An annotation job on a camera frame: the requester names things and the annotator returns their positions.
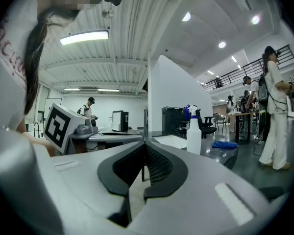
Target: ponytail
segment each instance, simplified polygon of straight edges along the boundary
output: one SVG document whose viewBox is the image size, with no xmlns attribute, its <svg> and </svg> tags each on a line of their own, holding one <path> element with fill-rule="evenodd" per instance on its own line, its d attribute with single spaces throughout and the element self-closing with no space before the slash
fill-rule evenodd
<svg viewBox="0 0 294 235">
<path fill-rule="evenodd" d="M 35 101 L 38 92 L 38 68 L 41 54 L 44 48 L 45 39 L 48 32 L 48 26 L 58 25 L 50 23 L 52 16 L 59 16 L 63 19 L 74 20 L 79 11 L 65 10 L 62 8 L 49 8 L 38 17 L 38 24 L 31 31 L 26 44 L 24 70 L 27 81 L 26 104 L 24 114 L 27 115 Z"/>
<path fill-rule="evenodd" d="M 263 54 L 263 62 L 264 62 L 264 74 L 266 75 L 269 71 L 268 71 L 268 62 L 269 62 L 269 58 Z"/>
</svg>

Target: staircase railing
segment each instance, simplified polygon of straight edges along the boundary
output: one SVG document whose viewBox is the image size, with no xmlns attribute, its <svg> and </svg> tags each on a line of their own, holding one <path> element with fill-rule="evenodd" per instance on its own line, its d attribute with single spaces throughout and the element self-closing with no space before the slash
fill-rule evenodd
<svg viewBox="0 0 294 235">
<path fill-rule="evenodd" d="M 278 57 L 278 64 L 283 64 L 294 58 L 294 55 L 290 49 L 290 45 L 286 45 L 278 49 L 278 51 L 281 52 L 281 55 L 279 55 Z M 217 78 L 206 83 L 203 87 L 206 89 L 206 91 L 209 92 L 239 80 L 243 82 L 243 77 L 246 75 L 247 76 L 252 76 L 255 74 L 260 75 L 262 72 L 263 72 L 263 59 L 259 58 L 254 62 L 251 62 L 247 65 L 242 66 L 239 69 L 236 69 L 234 71 L 229 72 L 228 74 L 221 76 L 220 77 L 221 86 L 220 86 L 220 82 L 218 84 L 218 81 L 220 80 Z"/>
</svg>

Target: desk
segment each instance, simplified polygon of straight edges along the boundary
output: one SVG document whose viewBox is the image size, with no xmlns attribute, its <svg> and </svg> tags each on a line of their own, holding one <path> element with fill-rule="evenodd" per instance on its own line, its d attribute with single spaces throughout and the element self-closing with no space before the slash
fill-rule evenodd
<svg viewBox="0 0 294 235">
<path fill-rule="evenodd" d="M 248 113 L 239 113 L 239 114 L 233 114 L 233 115 L 224 115 L 225 117 L 235 116 L 235 118 L 236 118 L 236 132 L 235 132 L 235 142 L 236 143 L 239 143 L 239 144 L 248 144 L 249 143 L 249 140 L 250 140 L 250 117 L 247 118 L 247 128 L 248 128 L 247 140 L 240 141 L 240 116 L 252 115 L 254 113 L 258 113 L 258 112 L 248 112 Z"/>
</svg>

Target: white wall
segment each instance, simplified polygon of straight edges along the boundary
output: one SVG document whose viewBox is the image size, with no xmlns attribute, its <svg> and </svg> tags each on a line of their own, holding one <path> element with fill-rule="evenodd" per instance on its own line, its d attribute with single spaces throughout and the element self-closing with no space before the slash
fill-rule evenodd
<svg viewBox="0 0 294 235">
<path fill-rule="evenodd" d="M 62 98 L 62 93 L 55 89 L 50 89 L 48 98 Z"/>
<path fill-rule="evenodd" d="M 265 52 L 265 48 L 267 46 L 271 46 L 272 48 L 277 50 L 288 44 L 289 43 L 286 41 L 282 34 L 276 34 L 269 35 L 264 39 L 245 47 L 244 50 L 248 59 L 251 62 L 254 62 L 257 59 L 262 58 L 262 55 Z"/>
<path fill-rule="evenodd" d="M 62 104 L 64 107 L 77 112 L 84 104 L 87 104 L 89 96 L 63 96 Z M 120 98 L 120 97 L 95 97 L 92 105 L 92 114 L 98 117 L 97 126 L 110 128 L 113 111 L 128 112 L 128 126 L 134 130 L 144 126 L 144 109 L 147 108 L 146 98 Z"/>
<path fill-rule="evenodd" d="M 163 107 L 197 105 L 201 117 L 212 116 L 210 95 L 180 66 L 165 56 L 151 65 L 148 73 L 149 131 L 162 130 Z"/>
</svg>

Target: black chair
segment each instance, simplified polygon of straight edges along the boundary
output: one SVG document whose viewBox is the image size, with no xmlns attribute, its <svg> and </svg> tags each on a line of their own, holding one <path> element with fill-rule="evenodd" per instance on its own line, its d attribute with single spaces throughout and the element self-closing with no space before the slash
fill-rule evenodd
<svg viewBox="0 0 294 235">
<path fill-rule="evenodd" d="M 196 111 L 196 116 L 198 119 L 198 126 L 201 130 L 201 138 L 202 139 L 206 139 L 208 134 L 213 134 L 216 132 L 216 130 L 217 130 L 216 127 L 210 127 L 210 125 L 207 125 L 207 123 L 202 122 L 202 119 L 200 116 L 200 110 Z"/>
</svg>

